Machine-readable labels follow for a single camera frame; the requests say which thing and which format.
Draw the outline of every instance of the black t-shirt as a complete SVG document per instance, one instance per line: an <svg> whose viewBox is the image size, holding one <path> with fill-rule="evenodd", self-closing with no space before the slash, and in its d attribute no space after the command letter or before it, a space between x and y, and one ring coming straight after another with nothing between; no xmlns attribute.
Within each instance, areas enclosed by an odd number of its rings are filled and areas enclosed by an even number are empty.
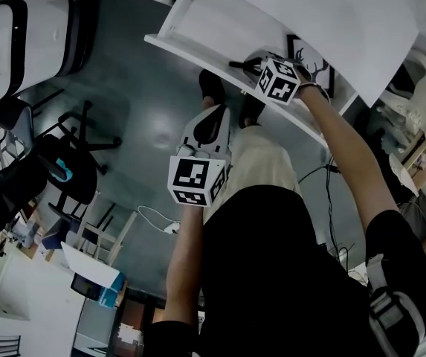
<svg viewBox="0 0 426 357"><path fill-rule="evenodd" d="M367 260L384 255L387 285L413 300L426 327L426 257L407 222L380 213L366 241ZM214 213L204 226L202 289L201 335L180 322L153 324L144 356L381 355L368 288L317 245L309 212L290 190L249 187ZM412 356L417 332L404 333L397 349Z"/></svg>

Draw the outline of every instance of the black cable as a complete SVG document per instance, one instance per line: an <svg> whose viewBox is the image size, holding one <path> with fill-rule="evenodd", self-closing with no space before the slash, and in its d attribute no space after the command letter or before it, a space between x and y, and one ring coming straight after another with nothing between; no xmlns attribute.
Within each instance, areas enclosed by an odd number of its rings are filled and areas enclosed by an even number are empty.
<svg viewBox="0 0 426 357"><path fill-rule="evenodd" d="M302 177L300 180L299 180L299 184L303 181L303 180L305 180L307 177L309 177L311 174L313 174L313 173L315 173L315 172L317 172L318 170L321 170L322 168L325 168L326 167L326 165L320 165L318 168L315 168L314 170L312 170L311 172L308 172L306 175L304 175L304 177Z"/></svg>
<svg viewBox="0 0 426 357"><path fill-rule="evenodd" d="M342 247L338 252L341 252L342 250L346 251L346 263L345 263L345 265L346 265L346 270L348 271L348 252L349 252L349 250L346 247Z"/></svg>
<svg viewBox="0 0 426 357"><path fill-rule="evenodd" d="M333 205L332 205L332 197L330 196L330 166L332 165L333 162L333 156L330 155L330 159L329 162L327 164L327 168L326 168L326 183L325 183L325 188L326 188L326 195L329 199L329 229L330 229L330 238L332 239L332 244L333 247L335 249L335 253L336 253L336 258L338 260L340 260L340 252L338 250L338 246L337 246L337 241L335 240L335 230L333 228Z"/></svg>

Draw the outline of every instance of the white cable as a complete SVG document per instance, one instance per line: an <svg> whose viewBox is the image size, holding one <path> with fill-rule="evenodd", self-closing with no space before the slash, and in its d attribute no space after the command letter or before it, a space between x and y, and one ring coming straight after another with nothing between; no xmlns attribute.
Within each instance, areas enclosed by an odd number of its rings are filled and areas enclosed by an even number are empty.
<svg viewBox="0 0 426 357"><path fill-rule="evenodd" d="M145 205L140 205L140 206L138 206L137 207L137 212L138 212L138 214L140 214L152 227L154 227L155 229L157 229L157 230L159 230L159 231L161 231L162 233L164 233L165 232L165 229L160 229L158 226L156 226L156 225L153 225L152 224L152 222L145 216L145 214L143 214L142 212L141 212L141 208L145 208L145 209L148 209L148 210L151 210L151 211L154 211L155 213L157 213L158 215L160 215L160 216L162 216L163 218L165 218L165 220L167 220L167 221L170 221L170 222L176 222L176 223L179 223L180 221L177 221L177 220L175 220L175 219L171 219L171 218L168 218L167 216L164 216L163 214L161 214L158 210L155 210L155 209L153 209L153 208L151 208L150 206L145 206Z"/></svg>

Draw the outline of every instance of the khaki pants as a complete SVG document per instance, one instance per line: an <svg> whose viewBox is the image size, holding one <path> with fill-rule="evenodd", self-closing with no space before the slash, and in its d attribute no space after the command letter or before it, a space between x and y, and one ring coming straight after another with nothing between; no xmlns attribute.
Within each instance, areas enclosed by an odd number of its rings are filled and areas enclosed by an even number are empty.
<svg viewBox="0 0 426 357"><path fill-rule="evenodd" d="M261 126L240 131L232 147L233 167L211 208L204 211L204 223L236 192L254 185L274 185L300 193L288 153Z"/></svg>

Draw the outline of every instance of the black mesh chair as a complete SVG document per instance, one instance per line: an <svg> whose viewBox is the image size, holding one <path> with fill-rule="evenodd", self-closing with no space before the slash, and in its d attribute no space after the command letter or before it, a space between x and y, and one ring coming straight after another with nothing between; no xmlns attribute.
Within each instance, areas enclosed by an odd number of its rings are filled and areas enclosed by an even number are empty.
<svg viewBox="0 0 426 357"><path fill-rule="evenodd" d="M0 129L5 130L6 132L6 146L4 148L1 148L3 138L0 139L0 165L2 168L6 167L2 157L3 152L8 152L15 159L20 159L30 152L34 142L33 117L39 114L38 112L35 112L35 110L38 110L41 106L62 92L63 90L56 91L34 106L30 106L25 101L20 100L17 97L9 97L0 100ZM85 151L86 157L90 158L100 173L105 175L107 173L108 167L106 165L99 165L90 152L101 149L118 148L122 144L122 140L120 138L114 138L111 144L90 144L87 142L85 139L87 111L91 107L91 102L84 102L83 112L80 118L80 130L78 138L75 137L75 133L77 131L75 127L73 127L71 130L68 130L64 126L64 122L66 122L67 119L76 118L76 115L73 112L68 112L60 116L56 124L44 131L39 136L42 137L43 135L51 132L53 129L59 127L64 136L66 136L77 149ZM24 151L19 155L16 150L16 140L19 141L24 147Z"/></svg>
<svg viewBox="0 0 426 357"><path fill-rule="evenodd" d="M0 231L45 189L48 181L62 191L61 202L72 196L87 205L94 198L97 173L91 159L71 147L66 137L47 134L36 138L23 159L0 170Z"/></svg>

